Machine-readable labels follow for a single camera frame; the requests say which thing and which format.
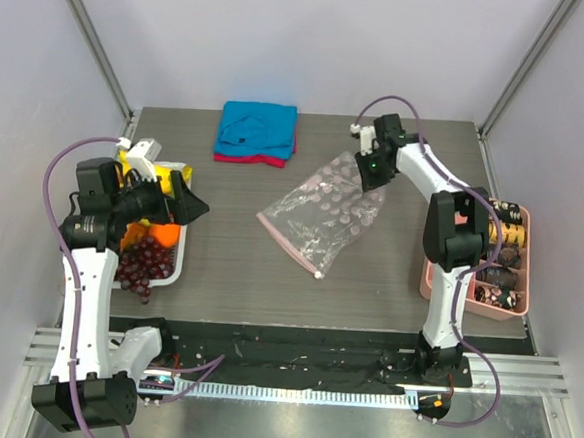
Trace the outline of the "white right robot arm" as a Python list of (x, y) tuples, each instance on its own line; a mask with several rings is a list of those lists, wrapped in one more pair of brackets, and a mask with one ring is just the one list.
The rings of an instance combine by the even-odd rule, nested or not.
[(428, 202), (423, 249), (432, 264), (432, 288), (413, 368), (423, 383), (438, 383), (458, 370), (463, 358), (466, 290), (489, 244), (488, 194), (459, 181), (424, 138), (406, 133), (397, 114), (381, 116), (369, 126), (355, 122), (350, 133), (359, 141), (354, 157), (363, 191), (374, 191), (401, 174)]

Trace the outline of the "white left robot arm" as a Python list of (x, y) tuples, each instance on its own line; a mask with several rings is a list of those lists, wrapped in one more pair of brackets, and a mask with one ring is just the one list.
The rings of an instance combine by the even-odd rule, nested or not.
[(47, 383), (32, 390), (32, 406), (62, 433), (126, 428), (136, 412), (144, 371), (166, 368), (176, 346), (163, 317), (133, 323), (117, 349), (109, 341), (110, 298), (131, 225), (148, 220), (182, 228), (208, 212), (190, 189), (181, 163), (124, 165), (112, 158), (79, 162), (70, 214), (54, 225), (65, 279), (62, 333)]

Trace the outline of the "clear pink-dotted zip bag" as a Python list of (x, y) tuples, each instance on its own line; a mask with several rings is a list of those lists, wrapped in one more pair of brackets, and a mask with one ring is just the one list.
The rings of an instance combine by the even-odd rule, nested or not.
[(362, 190), (354, 155), (344, 151), (257, 219), (292, 259), (321, 279), (341, 250), (372, 227), (385, 201), (385, 186)]

